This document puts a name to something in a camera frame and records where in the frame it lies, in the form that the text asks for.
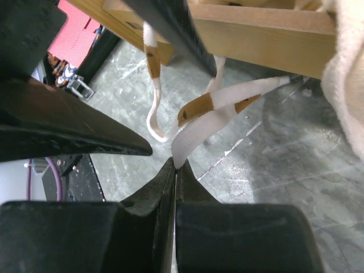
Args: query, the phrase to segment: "white cloth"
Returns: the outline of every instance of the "white cloth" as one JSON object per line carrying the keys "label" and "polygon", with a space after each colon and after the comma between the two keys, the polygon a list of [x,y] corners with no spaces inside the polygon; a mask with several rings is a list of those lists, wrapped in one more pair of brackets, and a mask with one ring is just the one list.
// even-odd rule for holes
{"label": "white cloth", "polygon": [[336,55],[327,64],[321,86],[345,135],[364,160],[364,0],[325,1],[337,14]]}

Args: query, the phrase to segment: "metal bracket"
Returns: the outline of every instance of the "metal bracket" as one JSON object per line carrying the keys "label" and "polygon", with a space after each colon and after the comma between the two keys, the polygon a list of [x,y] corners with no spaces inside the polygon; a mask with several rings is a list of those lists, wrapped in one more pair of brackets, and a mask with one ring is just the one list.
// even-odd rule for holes
{"label": "metal bracket", "polygon": [[[82,86],[86,91],[86,94],[83,95],[78,91],[78,88]],[[95,91],[92,90],[86,83],[84,83],[84,78],[74,74],[72,79],[67,83],[67,88],[72,91],[78,98],[82,100],[89,100],[94,94]]]}

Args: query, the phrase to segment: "white fabric strap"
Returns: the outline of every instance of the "white fabric strap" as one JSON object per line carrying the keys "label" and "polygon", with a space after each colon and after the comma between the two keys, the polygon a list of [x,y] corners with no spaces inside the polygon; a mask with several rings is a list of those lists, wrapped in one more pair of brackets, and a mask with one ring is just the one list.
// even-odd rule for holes
{"label": "white fabric strap", "polygon": [[[147,23],[144,23],[143,38],[144,50],[149,61],[148,56],[151,57],[151,54],[148,54],[147,51],[151,48],[156,49],[157,42],[153,29]],[[213,109],[194,120],[188,121],[181,127],[178,126],[178,121],[176,120],[168,133],[164,133],[159,127],[157,119],[157,110],[162,96],[160,77],[151,74],[153,68],[151,68],[151,64],[148,64],[154,85],[154,99],[147,116],[147,128],[150,134],[160,142],[166,142],[174,138],[171,144],[171,151],[176,169],[182,167],[189,154],[198,145],[229,124],[238,114],[235,109],[237,103],[256,95],[263,95],[289,83],[289,77],[283,76],[243,82],[227,88],[221,88],[225,58],[215,56],[215,60],[217,76],[210,80],[206,89],[206,92],[210,93]]]}

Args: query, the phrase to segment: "black plastic piece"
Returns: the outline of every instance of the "black plastic piece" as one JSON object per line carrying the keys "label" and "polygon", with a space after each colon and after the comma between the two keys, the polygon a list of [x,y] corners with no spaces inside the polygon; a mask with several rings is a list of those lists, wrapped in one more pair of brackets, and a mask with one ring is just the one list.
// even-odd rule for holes
{"label": "black plastic piece", "polygon": [[124,0],[153,29],[200,69],[216,77],[216,63],[193,25],[187,0]]}
{"label": "black plastic piece", "polygon": [[91,49],[85,60],[77,70],[77,74],[84,78],[84,83],[89,84],[112,50],[120,42],[120,38],[109,30],[104,30],[99,41]]}
{"label": "black plastic piece", "polygon": [[179,273],[324,272],[294,206],[177,203],[176,211]]}
{"label": "black plastic piece", "polygon": [[45,156],[151,155],[148,141],[58,88],[0,83],[0,162]]}
{"label": "black plastic piece", "polygon": [[297,208],[220,204],[172,159],[120,203],[1,206],[0,272],[171,272],[174,219],[181,273],[324,272]]}
{"label": "black plastic piece", "polygon": [[32,74],[66,20],[51,1],[0,1],[0,79]]}

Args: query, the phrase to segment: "floor scratch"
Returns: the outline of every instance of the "floor scratch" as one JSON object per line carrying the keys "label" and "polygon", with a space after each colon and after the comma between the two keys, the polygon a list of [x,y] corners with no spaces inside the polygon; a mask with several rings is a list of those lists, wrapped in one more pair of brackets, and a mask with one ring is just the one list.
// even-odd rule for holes
{"label": "floor scratch", "polygon": [[225,151],[224,156],[222,158],[220,158],[218,161],[216,161],[204,174],[202,174],[199,178],[198,181],[200,181],[203,177],[205,177],[214,167],[216,167],[217,165],[219,165],[220,162],[223,161],[224,158],[226,158],[236,147],[238,147],[238,145],[240,143],[242,143],[242,141],[247,138],[255,129],[257,129],[259,127],[259,125],[262,124],[262,121],[257,122],[245,135],[244,138],[239,139],[238,141],[236,141],[236,143],[232,146],[232,148],[229,151]]}
{"label": "floor scratch", "polygon": [[121,77],[121,79],[126,78],[127,76],[129,76],[130,74],[132,74],[134,71],[136,71],[139,67],[141,67],[143,64],[145,64],[146,61],[145,59],[141,60],[139,63],[137,63],[135,65],[135,67],[131,68],[130,70],[124,72],[123,76]]}

